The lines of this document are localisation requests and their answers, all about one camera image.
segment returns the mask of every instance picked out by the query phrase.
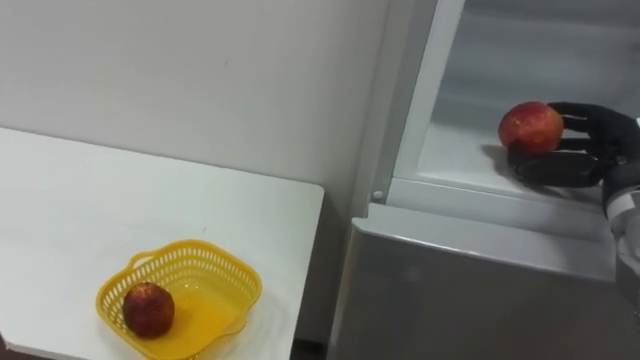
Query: apple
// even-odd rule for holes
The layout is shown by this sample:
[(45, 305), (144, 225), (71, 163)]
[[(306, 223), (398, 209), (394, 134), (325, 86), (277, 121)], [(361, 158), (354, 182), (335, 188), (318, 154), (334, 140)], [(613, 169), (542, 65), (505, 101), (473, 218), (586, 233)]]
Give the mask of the apple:
[(518, 140), (531, 154), (544, 154), (556, 149), (564, 122), (552, 107), (541, 102), (526, 102), (509, 110), (498, 128), (500, 142), (509, 146)]
[(142, 338), (166, 334), (173, 324), (175, 304), (171, 294), (162, 287), (144, 282), (131, 288), (122, 304), (124, 323)]

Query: silver refrigerator door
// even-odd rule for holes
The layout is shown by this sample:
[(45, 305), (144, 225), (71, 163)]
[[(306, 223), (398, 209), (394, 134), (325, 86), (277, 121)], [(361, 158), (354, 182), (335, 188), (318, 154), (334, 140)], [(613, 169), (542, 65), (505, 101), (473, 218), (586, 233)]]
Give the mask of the silver refrigerator door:
[(330, 360), (637, 360), (613, 244), (372, 204), (354, 219)]

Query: white table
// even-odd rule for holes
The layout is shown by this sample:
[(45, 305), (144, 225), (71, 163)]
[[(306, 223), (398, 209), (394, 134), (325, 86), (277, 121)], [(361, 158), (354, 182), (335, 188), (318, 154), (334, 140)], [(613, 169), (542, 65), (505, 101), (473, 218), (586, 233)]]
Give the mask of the white table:
[(316, 185), (0, 129), (0, 333), (18, 352), (126, 360), (94, 309), (129, 258), (211, 241), (262, 276), (222, 359), (289, 359), (324, 192)]

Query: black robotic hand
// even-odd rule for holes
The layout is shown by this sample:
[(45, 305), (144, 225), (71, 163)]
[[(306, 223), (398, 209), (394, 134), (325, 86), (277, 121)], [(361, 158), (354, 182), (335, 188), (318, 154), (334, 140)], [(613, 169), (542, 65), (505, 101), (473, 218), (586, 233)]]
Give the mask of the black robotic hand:
[(507, 163), (519, 181), (591, 187), (613, 168), (640, 160), (640, 127), (635, 119), (599, 105), (558, 102), (549, 106), (562, 115), (565, 129), (587, 137), (563, 138), (555, 151), (543, 155), (527, 154), (520, 143), (513, 142)]
[(508, 148), (513, 176), (533, 186), (590, 187), (602, 182), (602, 207), (616, 239), (616, 285), (632, 304), (640, 326), (640, 126), (609, 108), (551, 103), (565, 129), (586, 137), (561, 139), (557, 149), (531, 155)]

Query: yellow basket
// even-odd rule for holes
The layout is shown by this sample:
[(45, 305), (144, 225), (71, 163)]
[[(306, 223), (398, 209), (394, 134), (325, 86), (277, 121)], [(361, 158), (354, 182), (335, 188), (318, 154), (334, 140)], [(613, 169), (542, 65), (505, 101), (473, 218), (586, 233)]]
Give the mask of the yellow basket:
[[(152, 340), (134, 335), (122, 315), (126, 293), (145, 281), (165, 288), (175, 303), (171, 329)], [(244, 328), (261, 292), (258, 273), (233, 255), (205, 241), (181, 240), (131, 258), (124, 270), (102, 286), (96, 309), (116, 334), (146, 358), (198, 359)]]

